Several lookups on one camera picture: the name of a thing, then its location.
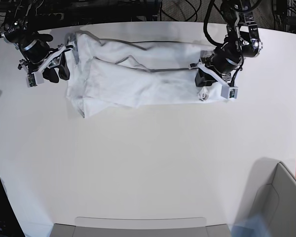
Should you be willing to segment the grey cardboard box right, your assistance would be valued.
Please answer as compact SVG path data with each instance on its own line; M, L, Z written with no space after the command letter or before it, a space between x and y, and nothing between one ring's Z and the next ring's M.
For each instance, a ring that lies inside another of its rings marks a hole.
M249 217L257 214L266 222L269 237L296 237L296 177L282 162L257 191Z

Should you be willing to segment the blue cloth bottom right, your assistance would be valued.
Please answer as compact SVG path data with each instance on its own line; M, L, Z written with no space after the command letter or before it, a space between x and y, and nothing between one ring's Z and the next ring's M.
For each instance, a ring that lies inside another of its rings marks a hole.
M232 237L268 237L267 224L259 214L230 226Z

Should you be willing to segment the white T-shirt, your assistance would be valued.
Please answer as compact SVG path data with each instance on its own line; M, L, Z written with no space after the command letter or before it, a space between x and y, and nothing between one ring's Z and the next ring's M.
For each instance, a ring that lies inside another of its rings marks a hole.
M88 118L109 107L195 104L221 101L219 83L195 85L190 65L213 47L174 41L100 39L90 32L67 35L70 71L67 98Z

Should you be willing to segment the grey bin bottom edge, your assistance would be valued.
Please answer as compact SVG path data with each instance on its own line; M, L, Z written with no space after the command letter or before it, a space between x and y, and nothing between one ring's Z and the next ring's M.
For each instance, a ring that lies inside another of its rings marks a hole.
M51 237L230 237L227 224L208 226L204 217L108 219L76 217L74 225L54 224Z

